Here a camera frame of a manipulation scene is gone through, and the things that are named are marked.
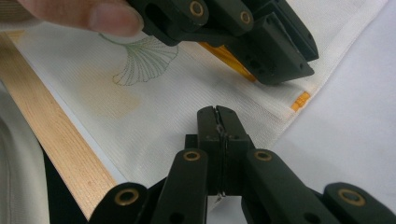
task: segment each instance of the green embroidered outline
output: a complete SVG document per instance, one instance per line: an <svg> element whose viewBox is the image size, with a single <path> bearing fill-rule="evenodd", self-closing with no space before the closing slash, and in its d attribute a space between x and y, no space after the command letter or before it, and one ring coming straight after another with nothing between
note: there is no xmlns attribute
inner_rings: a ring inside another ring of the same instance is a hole
<svg viewBox="0 0 396 224"><path fill-rule="evenodd" d="M120 86L132 86L159 77L178 55L178 46L168 47L154 36L127 44L116 42L102 34L99 36L112 44L125 47L127 51L124 68L113 76L113 82Z"/></svg>

